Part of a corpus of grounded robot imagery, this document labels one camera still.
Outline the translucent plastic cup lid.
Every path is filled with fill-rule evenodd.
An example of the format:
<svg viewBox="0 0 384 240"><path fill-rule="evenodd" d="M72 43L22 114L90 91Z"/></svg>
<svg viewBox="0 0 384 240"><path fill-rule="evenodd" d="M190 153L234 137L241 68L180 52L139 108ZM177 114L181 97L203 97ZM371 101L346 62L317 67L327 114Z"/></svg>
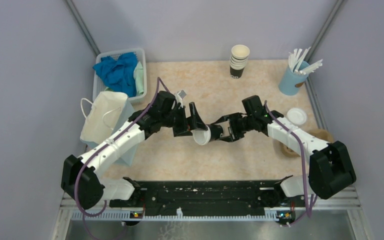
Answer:
<svg viewBox="0 0 384 240"><path fill-rule="evenodd" d="M204 146L211 140L211 130L209 128L206 130L197 129L193 131L192 136L198 145Z"/></svg>

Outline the stack of paper cups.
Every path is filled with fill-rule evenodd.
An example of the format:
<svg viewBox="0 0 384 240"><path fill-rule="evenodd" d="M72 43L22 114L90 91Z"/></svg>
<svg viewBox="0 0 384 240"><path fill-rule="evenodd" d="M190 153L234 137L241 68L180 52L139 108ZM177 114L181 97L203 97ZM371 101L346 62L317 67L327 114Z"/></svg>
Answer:
<svg viewBox="0 0 384 240"><path fill-rule="evenodd" d="M244 69L248 63L250 49L243 44L234 45L231 48L231 56L229 60L230 77L239 79L242 77Z"/></svg>

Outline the light blue paper bag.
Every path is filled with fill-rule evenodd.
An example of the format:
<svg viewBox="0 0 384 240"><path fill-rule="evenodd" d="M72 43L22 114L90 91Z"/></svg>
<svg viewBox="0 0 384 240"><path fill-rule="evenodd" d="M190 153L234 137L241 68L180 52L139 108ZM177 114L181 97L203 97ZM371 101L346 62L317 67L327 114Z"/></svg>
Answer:
<svg viewBox="0 0 384 240"><path fill-rule="evenodd" d="M94 101L82 98L80 108L85 118L80 140L91 149L121 128L135 111L127 94L114 91L102 91Z"/></svg>

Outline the single black paper cup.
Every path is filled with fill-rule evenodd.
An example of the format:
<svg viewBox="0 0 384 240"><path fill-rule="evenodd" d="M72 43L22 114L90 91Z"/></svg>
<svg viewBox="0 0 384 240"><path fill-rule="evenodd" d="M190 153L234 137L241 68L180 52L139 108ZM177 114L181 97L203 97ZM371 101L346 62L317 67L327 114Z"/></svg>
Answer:
<svg viewBox="0 0 384 240"><path fill-rule="evenodd" d="M224 135L223 127L219 124L208 125L208 130L210 131L210 142L217 141Z"/></svg>

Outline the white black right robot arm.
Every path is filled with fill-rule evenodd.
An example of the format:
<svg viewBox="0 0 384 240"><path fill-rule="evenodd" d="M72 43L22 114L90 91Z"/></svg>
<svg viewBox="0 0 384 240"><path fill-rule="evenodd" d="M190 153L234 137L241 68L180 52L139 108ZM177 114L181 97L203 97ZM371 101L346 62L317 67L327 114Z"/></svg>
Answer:
<svg viewBox="0 0 384 240"><path fill-rule="evenodd" d="M242 104L245 113L224 115L209 125L221 130L221 124L227 123L227 132L217 133L216 141L231 143L244 138L247 132L257 131L284 144L301 158L302 174L276 182L273 189L261 197L265 206L287 206L294 197L303 196L304 205L309 208L308 195L327 200L356 182L344 143L328 142L307 133L283 114L269 110L257 95L243 99Z"/></svg>

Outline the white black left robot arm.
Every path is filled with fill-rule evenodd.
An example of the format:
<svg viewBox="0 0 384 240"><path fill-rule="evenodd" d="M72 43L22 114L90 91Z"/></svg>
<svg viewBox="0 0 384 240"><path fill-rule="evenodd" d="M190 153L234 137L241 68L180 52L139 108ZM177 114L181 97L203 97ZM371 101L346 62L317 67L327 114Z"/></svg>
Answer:
<svg viewBox="0 0 384 240"><path fill-rule="evenodd" d="M99 176L128 150L147 140L162 127L171 128L176 137L206 131L208 126L191 102L190 116L176 96L158 92L143 110L134 112L109 138L82 156L68 156L63 162L61 188L74 199L79 209L94 207L103 197L105 186Z"/></svg>

